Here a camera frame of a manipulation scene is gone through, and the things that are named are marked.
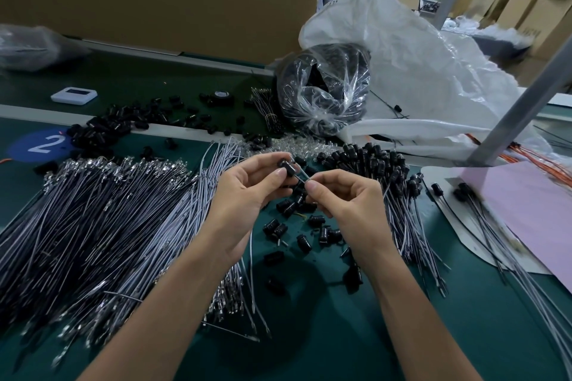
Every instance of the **fingernail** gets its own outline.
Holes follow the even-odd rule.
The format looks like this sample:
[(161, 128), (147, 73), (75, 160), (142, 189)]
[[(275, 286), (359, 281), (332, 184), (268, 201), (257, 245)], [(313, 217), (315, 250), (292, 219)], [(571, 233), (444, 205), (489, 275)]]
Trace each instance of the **fingernail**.
[(306, 191), (311, 192), (312, 190), (314, 190), (318, 186), (318, 183), (310, 180), (310, 181), (306, 181), (305, 186), (306, 186)]

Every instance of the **green workbench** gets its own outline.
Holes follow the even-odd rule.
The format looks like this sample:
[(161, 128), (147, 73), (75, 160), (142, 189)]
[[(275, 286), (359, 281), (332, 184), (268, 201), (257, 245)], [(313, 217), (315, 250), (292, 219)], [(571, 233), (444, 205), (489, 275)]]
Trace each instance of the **green workbench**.
[[(251, 86), (268, 82), (268, 77), (217, 72), (187, 65), (94, 53), (66, 70), (39, 74), (10, 74), (0, 77), (0, 104), (83, 114), (101, 113), (108, 103), (127, 104), (137, 99), (181, 95), (198, 105), (199, 92), (228, 90), (247, 97)], [(96, 89), (99, 97), (81, 108), (52, 103), (49, 95), (67, 86)], [(243, 110), (209, 110), (213, 118), (226, 121)], [(248, 110), (251, 130), (260, 130), (262, 118)], [(55, 128), (18, 119), (0, 118), (0, 150), (30, 132)], [(115, 147), (123, 155), (137, 156), (149, 145), (168, 159), (187, 161), (193, 168), (203, 155), (205, 142), (178, 140), (176, 152), (163, 146), (158, 136), (129, 135)], [(11, 161), (0, 165), (0, 226), (42, 186), (42, 178), (32, 172), (37, 163)], [(467, 250), (456, 237), (439, 208), (425, 193), (418, 199), (425, 231), (435, 252), (451, 267), (442, 268), (450, 294), (444, 299), (429, 286), (429, 296), (443, 321), (485, 380), (565, 380), (566, 374), (554, 344), (540, 317), (518, 287), (501, 283), (495, 268)], [(261, 213), (254, 228), (254, 294), (272, 332), (264, 334), (258, 323), (261, 343), (247, 341), (222, 331), (200, 330), (179, 369), (177, 380), (184, 379), (402, 379), (397, 359), (369, 284), (348, 294), (341, 283), (347, 265), (339, 258), (342, 248), (321, 249), (311, 239), (314, 250), (300, 255), (295, 244), (299, 232), (310, 234), (301, 218), (288, 221), (290, 243), (286, 262), (274, 268), (262, 264), (262, 256), (276, 249), (266, 240), (261, 227), (277, 218), (273, 204)], [(274, 274), (285, 282), (288, 295), (273, 296), (264, 280)], [(572, 316), (572, 299), (553, 277), (536, 276), (538, 283), (562, 311)], [(251, 334), (247, 318), (235, 316), (224, 323), (234, 331)], [(9, 330), (0, 339), (0, 379), (28, 381), (38, 379), (73, 380), (95, 356), (93, 350), (77, 342), (57, 371), (50, 369), (61, 343), (54, 330), (33, 346), (21, 344), (22, 326)]]

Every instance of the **number 2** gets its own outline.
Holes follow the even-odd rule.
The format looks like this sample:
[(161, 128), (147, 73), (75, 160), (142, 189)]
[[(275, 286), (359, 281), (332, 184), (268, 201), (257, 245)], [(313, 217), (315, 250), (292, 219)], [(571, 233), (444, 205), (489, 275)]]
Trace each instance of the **number 2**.
[(44, 145), (34, 146), (33, 148), (28, 149), (28, 152), (41, 152), (42, 154), (49, 154), (51, 152), (51, 150), (42, 149), (42, 148), (46, 148), (47, 146), (59, 145), (61, 142), (66, 140), (66, 137), (65, 136), (58, 136), (58, 135), (46, 137), (46, 140), (50, 140), (50, 139), (57, 139), (57, 140), (55, 142), (52, 142), (52, 143), (46, 143)]

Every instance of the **blue circle sticker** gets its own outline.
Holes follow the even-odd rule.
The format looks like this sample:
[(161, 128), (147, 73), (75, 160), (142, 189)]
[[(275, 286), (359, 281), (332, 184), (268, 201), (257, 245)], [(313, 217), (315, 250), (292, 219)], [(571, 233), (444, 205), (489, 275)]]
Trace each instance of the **blue circle sticker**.
[(71, 138), (66, 134), (67, 129), (52, 127), (26, 134), (8, 146), (8, 156), (24, 163), (44, 163), (67, 157), (74, 149)]

